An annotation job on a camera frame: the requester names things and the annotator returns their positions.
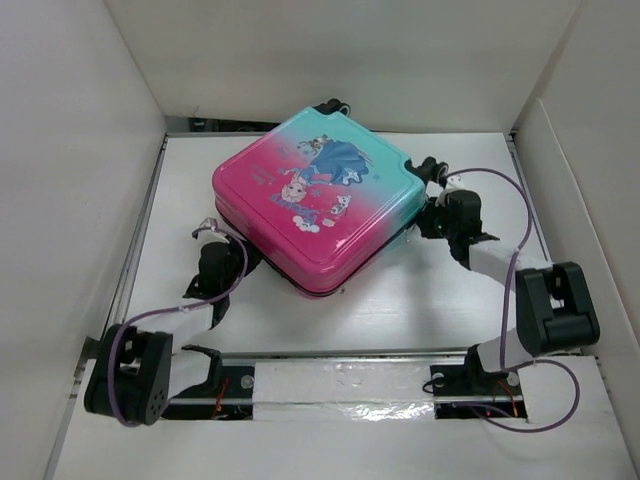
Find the pink and teal kids suitcase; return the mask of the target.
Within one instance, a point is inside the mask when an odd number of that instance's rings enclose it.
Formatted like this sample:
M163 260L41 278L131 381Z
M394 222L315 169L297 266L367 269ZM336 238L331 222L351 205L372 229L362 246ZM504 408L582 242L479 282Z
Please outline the pink and teal kids suitcase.
M361 126L332 98L221 163L216 208L308 296L333 294L415 221L448 167Z

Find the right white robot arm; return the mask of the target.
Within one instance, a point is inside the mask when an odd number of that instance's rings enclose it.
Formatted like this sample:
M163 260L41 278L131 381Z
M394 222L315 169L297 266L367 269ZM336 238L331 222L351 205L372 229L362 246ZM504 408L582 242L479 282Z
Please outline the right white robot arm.
M498 379L562 350L596 344L599 321L582 268L525 255L483 231L481 200L454 190L428 200L417 226L427 239L444 239L454 260L504 287L500 335L469 347L459 377L484 393Z

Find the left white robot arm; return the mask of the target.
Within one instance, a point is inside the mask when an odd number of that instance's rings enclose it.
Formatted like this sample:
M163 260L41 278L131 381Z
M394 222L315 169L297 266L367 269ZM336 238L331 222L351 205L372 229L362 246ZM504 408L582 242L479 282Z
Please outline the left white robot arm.
M205 244L184 294L186 305L145 312L107 330L84 394L85 410L138 427L176 414L169 404L174 398L222 401L238 377L224 367L220 351L193 340L221 323L231 291L260 261L246 240Z

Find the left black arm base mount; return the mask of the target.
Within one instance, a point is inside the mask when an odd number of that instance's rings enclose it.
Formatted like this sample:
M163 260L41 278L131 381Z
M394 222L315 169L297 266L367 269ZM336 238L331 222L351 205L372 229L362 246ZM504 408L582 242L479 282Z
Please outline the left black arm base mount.
M253 418L253 364L225 362L211 348L188 345L171 362L164 420L241 421Z

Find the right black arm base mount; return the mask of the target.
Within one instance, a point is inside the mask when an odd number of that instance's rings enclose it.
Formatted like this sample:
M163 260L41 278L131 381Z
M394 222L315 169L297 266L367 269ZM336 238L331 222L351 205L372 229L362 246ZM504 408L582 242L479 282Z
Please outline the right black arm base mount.
M432 396L437 420L527 418L517 374L472 377L462 364L432 365L430 374L422 390Z

